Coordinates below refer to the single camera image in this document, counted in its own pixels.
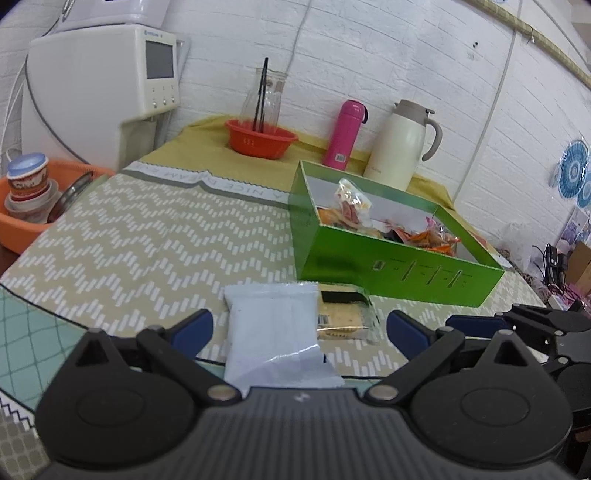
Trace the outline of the red plastic basket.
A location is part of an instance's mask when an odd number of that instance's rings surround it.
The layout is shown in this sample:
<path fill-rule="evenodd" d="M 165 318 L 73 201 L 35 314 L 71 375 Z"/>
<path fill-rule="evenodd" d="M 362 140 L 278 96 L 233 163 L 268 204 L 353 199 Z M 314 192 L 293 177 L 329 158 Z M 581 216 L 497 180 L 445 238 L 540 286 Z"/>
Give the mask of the red plastic basket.
<path fill-rule="evenodd" d="M 279 160 L 298 140 L 297 135 L 283 128 L 276 128 L 274 134 L 260 133 L 243 128 L 236 119 L 226 120 L 224 126 L 228 129 L 229 147 L 250 157 Z"/>

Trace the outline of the beige cracker packet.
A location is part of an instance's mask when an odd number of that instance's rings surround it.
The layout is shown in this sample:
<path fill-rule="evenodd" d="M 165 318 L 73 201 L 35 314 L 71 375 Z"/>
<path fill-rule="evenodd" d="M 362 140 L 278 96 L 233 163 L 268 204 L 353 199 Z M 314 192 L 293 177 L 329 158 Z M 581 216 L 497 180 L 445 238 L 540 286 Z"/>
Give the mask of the beige cracker packet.
<path fill-rule="evenodd" d="M 377 343 L 381 321 L 365 290 L 353 285 L 318 284 L 318 292 L 318 339 Z"/>

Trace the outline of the black chopsticks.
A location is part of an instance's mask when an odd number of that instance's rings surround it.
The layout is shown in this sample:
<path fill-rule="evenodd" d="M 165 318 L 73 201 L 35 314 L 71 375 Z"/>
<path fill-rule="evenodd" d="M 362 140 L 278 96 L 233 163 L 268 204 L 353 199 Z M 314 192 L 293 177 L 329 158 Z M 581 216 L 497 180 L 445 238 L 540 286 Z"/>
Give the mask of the black chopsticks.
<path fill-rule="evenodd" d="M 252 130 L 264 132 L 264 108 L 266 107 L 266 83 L 269 70 L 269 58 L 264 58 L 262 72 L 259 76 L 259 90 L 257 91 L 256 113 L 254 113 Z"/>

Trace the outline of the glass carafe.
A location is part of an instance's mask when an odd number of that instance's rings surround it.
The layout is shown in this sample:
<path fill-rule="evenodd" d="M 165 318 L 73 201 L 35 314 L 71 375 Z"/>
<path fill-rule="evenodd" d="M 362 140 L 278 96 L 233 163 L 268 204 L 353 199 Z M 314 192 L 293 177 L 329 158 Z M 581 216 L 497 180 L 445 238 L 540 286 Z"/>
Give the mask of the glass carafe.
<path fill-rule="evenodd" d="M 263 134 L 276 134 L 286 81 L 286 73 L 257 68 L 252 87 L 242 105 L 242 112 L 238 118 L 239 125 Z"/>

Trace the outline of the green cardboard box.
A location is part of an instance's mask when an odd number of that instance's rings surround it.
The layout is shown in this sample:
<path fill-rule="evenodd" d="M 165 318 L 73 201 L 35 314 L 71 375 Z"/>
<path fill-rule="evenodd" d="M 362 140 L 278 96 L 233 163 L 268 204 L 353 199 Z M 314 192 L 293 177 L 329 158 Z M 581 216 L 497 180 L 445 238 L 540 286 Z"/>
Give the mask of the green cardboard box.
<path fill-rule="evenodd" d="M 322 210 L 339 208 L 342 180 L 370 202 L 363 228 L 322 222 Z M 504 274 L 488 250 L 442 206 L 348 172 L 301 162 L 288 210 L 300 280 L 353 284 L 377 296 L 478 307 Z M 452 254 L 385 236 L 396 227 L 421 233 L 430 220 L 458 240 Z"/>

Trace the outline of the orange cartoon snack packet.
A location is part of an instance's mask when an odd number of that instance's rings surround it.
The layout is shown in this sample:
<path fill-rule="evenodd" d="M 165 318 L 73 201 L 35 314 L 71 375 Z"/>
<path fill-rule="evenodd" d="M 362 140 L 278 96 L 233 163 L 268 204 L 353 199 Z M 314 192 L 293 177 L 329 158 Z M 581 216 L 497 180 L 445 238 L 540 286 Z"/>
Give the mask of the orange cartoon snack packet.
<path fill-rule="evenodd" d="M 345 208 L 318 207 L 317 212 L 322 225 L 349 230 L 359 230 L 372 226 L 370 219 L 363 216 L 363 213 L 353 206 L 346 205 Z"/>

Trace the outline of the blue round wall decoration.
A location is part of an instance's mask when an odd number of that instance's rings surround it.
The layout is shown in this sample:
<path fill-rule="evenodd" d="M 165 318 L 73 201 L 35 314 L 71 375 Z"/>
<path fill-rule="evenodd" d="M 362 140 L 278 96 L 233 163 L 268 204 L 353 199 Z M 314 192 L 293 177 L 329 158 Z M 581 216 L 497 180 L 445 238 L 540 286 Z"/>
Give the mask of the blue round wall decoration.
<path fill-rule="evenodd" d="M 559 193 L 564 199 L 578 196 L 586 182 L 589 147 L 584 140 L 573 140 L 563 151 L 559 163 Z"/>

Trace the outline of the pale blue snack packet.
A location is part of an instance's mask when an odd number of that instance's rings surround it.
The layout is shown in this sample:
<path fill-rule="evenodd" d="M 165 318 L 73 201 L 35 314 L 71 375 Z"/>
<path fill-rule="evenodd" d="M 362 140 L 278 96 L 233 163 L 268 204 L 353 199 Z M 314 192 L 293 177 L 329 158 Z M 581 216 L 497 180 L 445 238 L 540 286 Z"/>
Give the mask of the pale blue snack packet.
<path fill-rule="evenodd" d="M 224 381 L 253 387 L 330 389 L 345 380 L 318 344 L 314 283 L 250 283 L 224 289 L 228 336 Z"/>

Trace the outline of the orange plastic basin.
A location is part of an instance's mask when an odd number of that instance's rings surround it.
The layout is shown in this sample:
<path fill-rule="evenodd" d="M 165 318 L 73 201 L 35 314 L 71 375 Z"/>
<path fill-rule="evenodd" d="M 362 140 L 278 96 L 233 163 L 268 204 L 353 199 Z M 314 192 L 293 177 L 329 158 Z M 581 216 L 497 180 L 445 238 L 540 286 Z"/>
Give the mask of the orange plastic basin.
<path fill-rule="evenodd" d="M 1 245 L 22 254 L 50 224 L 47 217 L 62 193 L 82 176 L 92 173 L 95 180 L 114 171 L 73 161 L 50 159 L 46 167 L 46 181 L 37 196 L 13 198 L 9 180 L 1 179 Z"/>

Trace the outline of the yellow tablecloth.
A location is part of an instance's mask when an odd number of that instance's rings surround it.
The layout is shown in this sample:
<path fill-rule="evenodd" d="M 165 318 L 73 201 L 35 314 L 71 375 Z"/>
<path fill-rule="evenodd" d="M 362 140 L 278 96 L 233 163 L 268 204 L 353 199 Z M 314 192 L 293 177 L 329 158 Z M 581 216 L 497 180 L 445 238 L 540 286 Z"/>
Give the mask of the yellow tablecloth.
<path fill-rule="evenodd" d="M 279 160 L 245 156 L 229 147 L 228 116 L 211 116 L 187 125 L 171 140 L 142 158 L 144 163 L 289 191 L 297 164 L 321 163 L 328 141 L 300 132 Z"/>

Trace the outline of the pink clear cracker bag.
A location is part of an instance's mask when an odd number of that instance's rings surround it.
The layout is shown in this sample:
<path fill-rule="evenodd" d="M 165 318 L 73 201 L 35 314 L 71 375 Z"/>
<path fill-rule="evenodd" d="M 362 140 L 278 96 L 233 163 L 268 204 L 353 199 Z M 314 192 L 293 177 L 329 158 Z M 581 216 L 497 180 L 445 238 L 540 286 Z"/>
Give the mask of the pink clear cracker bag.
<path fill-rule="evenodd" d="M 335 205 L 337 205 L 337 208 L 345 208 L 346 205 L 353 206 L 359 209 L 363 216 L 367 216 L 372 221 L 370 217 L 370 211 L 373 207 L 372 202 L 365 193 L 346 178 L 339 180 L 337 190 L 335 190 Z"/>

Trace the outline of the instant noodle cup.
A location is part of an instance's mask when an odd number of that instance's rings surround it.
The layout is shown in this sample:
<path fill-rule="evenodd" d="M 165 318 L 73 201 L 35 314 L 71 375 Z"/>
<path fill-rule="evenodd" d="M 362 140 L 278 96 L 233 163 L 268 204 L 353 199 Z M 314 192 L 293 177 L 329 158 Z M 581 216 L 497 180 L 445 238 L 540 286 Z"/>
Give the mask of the instant noodle cup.
<path fill-rule="evenodd" d="M 39 197 L 48 189 L 48 157 L 39 152 L 24 154 L 7 167 L 10 196 L 16 201 Z"/>

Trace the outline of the cream thermal jug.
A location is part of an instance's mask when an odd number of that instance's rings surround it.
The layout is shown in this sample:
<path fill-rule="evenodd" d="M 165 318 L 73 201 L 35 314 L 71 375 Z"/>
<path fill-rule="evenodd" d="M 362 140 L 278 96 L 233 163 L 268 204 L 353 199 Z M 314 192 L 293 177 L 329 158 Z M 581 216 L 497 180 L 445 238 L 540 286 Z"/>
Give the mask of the cream thermal jug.
<path fill-rule="evenodd" d="M 420 162 L 438 151 L 443 130 L 432 118 L 435 111 L 401 100 L 377 136 L 363 176 L 394 189 L 406 191 Z"/>

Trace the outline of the pink thermos bottle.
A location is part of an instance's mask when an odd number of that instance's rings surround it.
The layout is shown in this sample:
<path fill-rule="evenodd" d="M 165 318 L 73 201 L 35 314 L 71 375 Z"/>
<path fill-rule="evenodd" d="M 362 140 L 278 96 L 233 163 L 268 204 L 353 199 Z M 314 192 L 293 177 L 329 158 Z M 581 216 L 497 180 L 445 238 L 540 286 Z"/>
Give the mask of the pink thermos bottle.
<path fill-rule="evenodd" d="M 322 165 L 345 170 L 360 128 L 368 119 L 369 111 L 360 101 L 349 99 L 342 104 Z"/>

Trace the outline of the clear orange snack bag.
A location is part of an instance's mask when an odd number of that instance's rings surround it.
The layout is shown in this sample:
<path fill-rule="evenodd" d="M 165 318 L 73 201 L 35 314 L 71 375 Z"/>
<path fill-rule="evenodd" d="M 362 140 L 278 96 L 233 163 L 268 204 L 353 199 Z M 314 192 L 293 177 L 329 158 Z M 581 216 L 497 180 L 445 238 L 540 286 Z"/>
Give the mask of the clear orange snack bag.
<path fill-rule="evenodd" d="M 399 236 L 407 245 L 454 256 L 456 246 L 462 240 L 433 217 L 427 217 L 426 224 L 427 226 L 423 231 L 415 232 L 401 229 Z"/>

